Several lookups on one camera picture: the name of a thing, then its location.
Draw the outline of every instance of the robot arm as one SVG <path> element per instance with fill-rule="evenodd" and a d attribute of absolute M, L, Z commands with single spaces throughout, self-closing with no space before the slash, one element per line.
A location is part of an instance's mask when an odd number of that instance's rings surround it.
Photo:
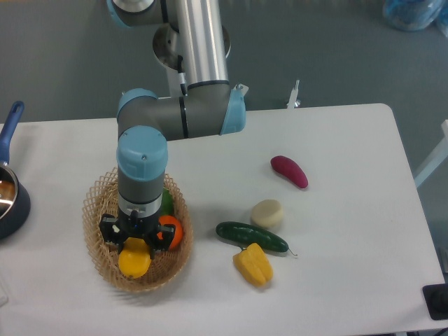
<path fill-rule="evenodd" d="M 173 19 L 181 40 L 188 95 L 158 99 L 148 90 L 126 92 L 118 111 L 118 218 L 103 216 L 107 242 L 144 239 L 152 251 L 168 248 L 158 223 L 167 166 L 167 141 L 241 131 L 246 122 L 242 90 L 230 89 L 218 0 L 108 0 L 127 26 Z"/>

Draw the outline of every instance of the wicker basket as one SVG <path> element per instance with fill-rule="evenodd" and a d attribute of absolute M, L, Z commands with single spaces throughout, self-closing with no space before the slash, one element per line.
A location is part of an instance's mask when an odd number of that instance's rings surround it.
<path fill-rule="evenodd" d="M 123 291 L 137 293 L 161 287 L 182 270 L 190 256 L 193 229 L 185 200 L 168 174 L 165 174 L 164 186 L 173 197 L 174 215 L 182 224 L 184 236 L 176 250 L 156 253 L 147 273 L 138 279 L 127 278 L 120 272 L 116 248 L 105 244 L 99 231 L 102 214 L 118 215 L 117 169 L 101 176 L 84 200 L 84 236 L 89 254 L 103 278 Z"/>

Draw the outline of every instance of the yellow bell pepper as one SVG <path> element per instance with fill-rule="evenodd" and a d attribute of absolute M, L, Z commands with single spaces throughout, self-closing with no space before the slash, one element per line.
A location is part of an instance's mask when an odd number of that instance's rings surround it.
<path fill-rule="evenodd" d="M 255 287 L 263 286 L 274 275 L 265 252 L 257 243 L 234 255 L 233 263 L 245 280 Z"/>
<path fill-rule="evenodd" d="M 151 264 L 149 246 L 140 238 L 128 238 L 118 256 L 118 268 L 126 277 L 142 277 Z"/>

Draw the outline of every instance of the blue joint cap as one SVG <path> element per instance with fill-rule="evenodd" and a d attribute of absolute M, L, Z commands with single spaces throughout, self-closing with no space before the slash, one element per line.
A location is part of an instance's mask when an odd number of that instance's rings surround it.
<path fill-rule="evenodd" d="M 107 8 L 109 9 L 109 14 L 111 14 L 111 17 L 115 23 L 122 28 L 131 28 L 127 24 L 125 24 L 120 17 L 118 16 L 117 12 L 115 11 L 115 7 L 113 7 L 112 0 L 106 0 Z"/>
<path fill-rule="evenodd" d="M 138 97 L 152 97 L 154 99 L 158 99 L 157 95 L 150 90 L 145 90 L 145 89 L 129 90 L 120 98 L 120 103 L 118 103 L 117 119 L 118 119 L 118 116 L 120 115 L 120 111 L 123 108 L 123 106 L 126 105 L 127 103 L 129 103 L 134 98 L 138 98 Z"/>
<path fill-rule="evenodd" d="M 233 89 L 230 92 L 229 105 L 225 113 L 223 128 L 221 133 L 229 134 L 240 132 L 246 126 L 246 105 L 241 90 Z"/>
<path fill-rule="evenodd" d="M 167 168 L 167 140 L 155 128 L 131 127 L 118 140 L 117 163 L 121 172 L 130 179 L 152 181 Z"/>

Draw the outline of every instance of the green cucumber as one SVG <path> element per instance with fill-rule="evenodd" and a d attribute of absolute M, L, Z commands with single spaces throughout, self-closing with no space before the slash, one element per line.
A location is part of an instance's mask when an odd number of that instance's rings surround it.
<path fill-rule="evenodd" d="M 216 233 L 221 238 L 240 244 L 250 245 L 257 243 L 262 249 L 268 251 L 280 253 L 291 251 L 288 243 L 282 238 L 254 225 L 239 222 L 222 222 L 216 226 Z"/>

